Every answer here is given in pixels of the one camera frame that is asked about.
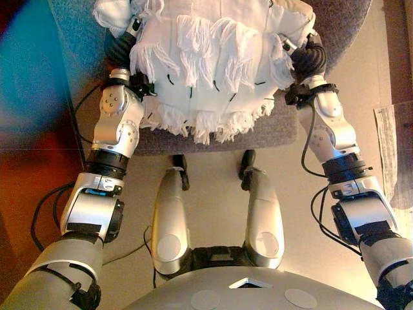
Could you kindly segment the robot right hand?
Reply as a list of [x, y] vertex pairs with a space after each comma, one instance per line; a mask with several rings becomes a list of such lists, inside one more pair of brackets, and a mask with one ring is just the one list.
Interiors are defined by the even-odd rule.
[[293, 77], [298, 83], [315, 75], [323, 75], [327, 56], [320, 35], [312, 29], [305, 42], [298, 47], [286, 35], [280, 34], [283, 50], [290, 56], [294, 69]]

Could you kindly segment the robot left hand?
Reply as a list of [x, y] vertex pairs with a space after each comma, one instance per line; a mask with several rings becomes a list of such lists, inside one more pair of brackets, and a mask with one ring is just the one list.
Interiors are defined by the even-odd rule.
[[108, 63], [113, 68], [130, 69], [130, 51], [136, 44], [141, 22], [133, 17], [126, 30], [114, 37], [109, 30], [105, 34], [105, 55]]

